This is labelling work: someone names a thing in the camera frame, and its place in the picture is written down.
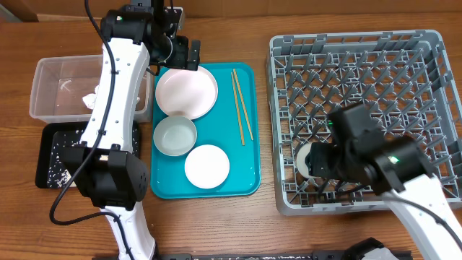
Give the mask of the white cup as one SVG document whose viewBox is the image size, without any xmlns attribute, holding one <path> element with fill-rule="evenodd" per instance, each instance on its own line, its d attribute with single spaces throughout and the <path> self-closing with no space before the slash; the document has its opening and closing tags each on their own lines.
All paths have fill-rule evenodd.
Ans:
<svg viewBox="0 0 462 260">
<path fill-rule="evenodd" d="M 310 150 L 311 143 L 308 142 L 301 146 L 296 156 L 295 164 L 298 172 L 303 178 L 311 178 L 309 167 L 305 163 L 305 159 L 309 155 Z"/>
</svg>

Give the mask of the grey bowl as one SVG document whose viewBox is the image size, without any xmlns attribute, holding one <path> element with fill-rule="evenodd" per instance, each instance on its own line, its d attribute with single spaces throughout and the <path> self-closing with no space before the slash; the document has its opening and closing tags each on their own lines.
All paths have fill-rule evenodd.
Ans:
<svg viewBox="0 0 462 260">
<path fill-rule="evenodd" d="M 176 157 L 190 151 L 197 136 L 193 121 L 183 116 L 168 116 L 154 128 L 153 142 L 162 154 Z"/>
</svg>

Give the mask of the white napkin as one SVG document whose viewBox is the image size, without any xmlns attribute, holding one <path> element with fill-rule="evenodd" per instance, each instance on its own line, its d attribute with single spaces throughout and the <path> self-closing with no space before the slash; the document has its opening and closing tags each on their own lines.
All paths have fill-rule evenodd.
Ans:
<svg viewBox="0 0 462 260">
<path fill-rule="evenodd" d="M 88 95 L 85 95 L 83 98 L 82 98 L 82 102 L 85 104 L 85 106 L 90 109 L 90 110 L 93 110 L 94 107 L 95 107 L 95 102 L 96 102 L 96 98 L 97 98 L 97 93 L 98 93 L 98 89 L 99 89 L 99 85 L 96 85 L 95 88 L 94 88 L 94 92 L 93 93 L 90 93 Z"/>
</svg>

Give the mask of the small pink bowl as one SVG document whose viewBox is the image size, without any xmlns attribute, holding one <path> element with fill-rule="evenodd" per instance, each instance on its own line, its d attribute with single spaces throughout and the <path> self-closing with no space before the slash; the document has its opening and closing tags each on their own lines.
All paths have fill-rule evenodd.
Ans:
<svg viewBox="0 0 462 260">
<path fill-rule="evenodd" d="M 213 189 L 225 182 L 230 172 L 230 160 L 219 147 L 204 144 L 194 148 L 185 161 L 186 178 L 195 187 Z"/>
</svg>

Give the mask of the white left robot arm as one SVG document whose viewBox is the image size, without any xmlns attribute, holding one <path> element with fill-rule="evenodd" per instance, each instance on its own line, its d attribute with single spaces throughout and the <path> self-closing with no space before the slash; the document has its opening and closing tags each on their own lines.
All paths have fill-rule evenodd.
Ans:
<svg viewBox="0 0 462 260">
<path fill-rule="evenodd" d="M 78 145 L 65 147 L 61 161 L 69 183 L 108 220 L 120 259 L 159 256 L 142 206 L 150 177 L 133 153 L 134 113 L 145 73 L 198 69 L 200 42 L 178 35 L 183 20 L 172 2 L 132 1 L 93 22 L 103 43 L 95 106 Z"/>
</svg>

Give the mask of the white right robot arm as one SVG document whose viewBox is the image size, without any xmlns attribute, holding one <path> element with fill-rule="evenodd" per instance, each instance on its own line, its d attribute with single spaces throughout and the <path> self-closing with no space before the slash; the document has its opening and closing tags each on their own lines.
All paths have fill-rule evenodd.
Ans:
<svg viewBox="0 0 462 260">
<path fill-rule="evenodd" d="M 327 119 L 333 141 L 303 145 L 296 156 L 300 174 L 369 186 L 425 259 L 460 259 L 461 224 L 418 143 L 410 136 L 385 139 L 361 103 L 333 110 Z"/>
</svg>

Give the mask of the clear plastic waste bin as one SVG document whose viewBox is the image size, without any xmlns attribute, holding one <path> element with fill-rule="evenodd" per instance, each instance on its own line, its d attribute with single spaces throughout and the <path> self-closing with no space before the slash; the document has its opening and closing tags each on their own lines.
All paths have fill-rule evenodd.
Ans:
<svg viewBox="0 0 462 260">
<path fill-rule="evenodd" d="M 39 60 L 32 81 L 29 114 L 50 123 L 88 121 L 92 110 L 82 102 L 99 85 L 101 55 Z"/>
</svg>

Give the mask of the grey dishwasher rack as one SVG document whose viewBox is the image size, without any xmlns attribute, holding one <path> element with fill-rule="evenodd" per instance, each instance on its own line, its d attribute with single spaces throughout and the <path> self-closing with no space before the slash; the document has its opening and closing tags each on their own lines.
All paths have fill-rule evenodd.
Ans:
<svg viewBox="0 0 462 260">
<path fill-rule="evenodd" d="M 269 43 L 267 93 L 276 208 L 286 216 L 385 209 L 356 183 L 298 170 L 307 143 L 331 141 L 327 114 L 362 103 L 386 138 L 409 135 L 461 207 L 461 91 L 435 30 L 277 35 Z"/>
</svg>

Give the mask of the large pink plate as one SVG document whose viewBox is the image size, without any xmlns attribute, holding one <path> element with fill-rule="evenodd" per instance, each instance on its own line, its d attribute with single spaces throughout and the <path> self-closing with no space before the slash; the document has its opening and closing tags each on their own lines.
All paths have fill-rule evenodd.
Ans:
<svg viewBox="0 0 462 260">
<path fill-rule="evenodd" d="M 157 81 L 155 99 L 167 116 L 194 120 L 206 115 L 218 96 L 218 84 L 204 67 L 196 71 L 168 69 Z"/>
</svg>

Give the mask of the left wooden chopstick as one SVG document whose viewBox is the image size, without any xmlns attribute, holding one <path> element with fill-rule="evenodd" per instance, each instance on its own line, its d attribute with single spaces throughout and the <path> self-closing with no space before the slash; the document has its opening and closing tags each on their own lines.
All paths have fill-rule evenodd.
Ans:
<svg viewBox="0 0 462 260">
<path fill-rule="evenodd" d="M 239 131 L 240 131 L 240 139 L 241 139 L 241 144 L 245 146 L 245 137 L 243 135 L 243 127 L 242 127 L 242 121 L 240 117 L 240 107 L 237 101 L 237 91 L 236 91 L 236 86 L 235 86 L 235 77 L 233 73 L 231 72 L 231 78 L 232 78 L 232 88 L 233 88 L 233 95 L 235 99 L 235 107 L 236 107 L 236 113 L 237 113 L 237 122 L 239 126 Z"/>
</svg>

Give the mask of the wooden chopstick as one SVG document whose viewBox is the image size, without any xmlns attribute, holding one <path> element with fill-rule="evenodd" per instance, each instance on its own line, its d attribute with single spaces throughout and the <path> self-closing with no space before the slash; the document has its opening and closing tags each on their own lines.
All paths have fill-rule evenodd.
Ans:
<svg viewBox="0 0 462 260">
<path fill-rule="evenodd" d="M 239 131 L 240 131 L 240 139 L 241 139 L 241 144 L 245 146 L 245 137 L 243 135 L 243 127 L 242 127 L 242 121 L 240 117 L 240 107 L 237 101 L 237 91 L 236 91 L 236 86 L 235 86 L 235 77 L 233 73 L 231 72 L 231 78 L 232 78 L 232 88 L 233 88 L 233 95 L 235 99 L 235 107 L 236 107 L 236 113 L 237 113 L 237 122 L 239 126 Z"/>
<path fill-rule="evenodd" d="M 249 120 L 249 117 L 248 117 L 248 112 L 247 112 L 247 108 L 246 108 L 246 105 L 245 105 L 245 100 L 244 100 L 244 97 L 243 97 L 243 92 L 242 92 L 241 87 L 240 87 L 240 82 L 239 82 L 239 78 L 238 78 L 236 69 L 232 70 L 232 75 L 233 75 L 233 80 L 234 80 L 234 86 L 237 88 L 237 92 L 239 93 L 240 102 L 242 104 L 242 109 L 243 109 L 244 116 L 245 116 L 245 122 L 247 124 L 248 132 L 250 134 L 250 139 L 253 141 L 254 140 L 253 132 L 252 132 L 252 128 L 251 128 L 251 125 L 250 125 L 250 120 Z"/>
</svg>

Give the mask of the right wooden chopstick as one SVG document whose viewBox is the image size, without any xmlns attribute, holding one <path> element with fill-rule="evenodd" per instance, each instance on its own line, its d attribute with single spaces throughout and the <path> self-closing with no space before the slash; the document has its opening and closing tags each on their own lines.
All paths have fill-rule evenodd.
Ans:
<svg viewBox="0 0 462 260">
<path fill-rule="evenodd" d="M 251 125 L 250 125 L 250 120 L 249 120 L 249 117 L 248 117 L 248 112 L 247 112 L 247 108 L 246 108 L 246 105 L 245 105 L 245 100 L 244 100 L 244 97 L 243 97 L 243 92 L 242 92 L 241 87 L 240 87 L 240 82 L 239 82 L 239 78 L 238 78 L 236 69 L 232 70 L 232 75 L 233 75 L 233 80 L 234 80 L 234 86 L 237 88 L 237 92 L 239 93 L 240 102 L 242 104 L 242 109 L 243 109 L 244 116 L 245 116 L 245 122 L 247 124 L 248 132 L 250 134 L 250 139 L 253 141 L 254 140 L 253 132 L 252 132 L 252 128 L 251 128 Z"/>
</svg>

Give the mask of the teal serving tray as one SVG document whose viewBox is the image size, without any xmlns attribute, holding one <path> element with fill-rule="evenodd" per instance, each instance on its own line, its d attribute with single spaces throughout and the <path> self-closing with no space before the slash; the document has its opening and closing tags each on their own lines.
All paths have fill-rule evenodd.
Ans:
<svg viewBox="0 0 462 260">
<path fill-rule="evenodd" d="M 258 109 L 256 83 L 252 68 L 241 62 L 203 64 L 218 84 L 214 107 L 194 121 L 198 139 L 196 145 L 211 144 L 221 148 L 230 160 L 230 173 L 216 188 L 197 188 L 186 178 L 186 156 L 171 157 L 162 154 L 152 145 L 151 190 L 162 199 L 197 199 L 223 196 L 247 196 L 255 193 L 261 184 L 261 159 L 258 137 Z M 253 132 L 252 141 L 237 92 L 240 117 L 245 137 L 241 144 L 237 122 L 231 72 L 237 70 L 240 87 Z"/>
</svg>

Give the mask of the black tray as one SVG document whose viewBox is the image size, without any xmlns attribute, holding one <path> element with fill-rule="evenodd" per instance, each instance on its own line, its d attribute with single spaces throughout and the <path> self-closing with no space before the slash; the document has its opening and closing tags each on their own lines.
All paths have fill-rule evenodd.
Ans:
<svg viewBox="0 0 462 260">
<path fill-rule="evenodd" d="M 80 144 L 87 124 L 86 121 L 50 123 L 43 129 L 35 176 L 38 188 L 60 189 L 66 185 L 71 176 L 59 152 L 64 147 Z"/>
</svg>

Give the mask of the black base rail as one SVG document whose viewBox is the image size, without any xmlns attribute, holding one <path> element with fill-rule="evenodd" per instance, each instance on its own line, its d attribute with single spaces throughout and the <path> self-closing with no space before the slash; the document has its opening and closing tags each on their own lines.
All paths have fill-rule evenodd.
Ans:
<svg viewBox="0 0 462 260">
<path fill-rule="evenodd" d="M 191 255 L 189 253 L 162 254 L 157 257 L 161 260 L 341 260 L 343 251 L 314 251 L 312 253 L 279 253 L 261 255 Z"/>
</svg>

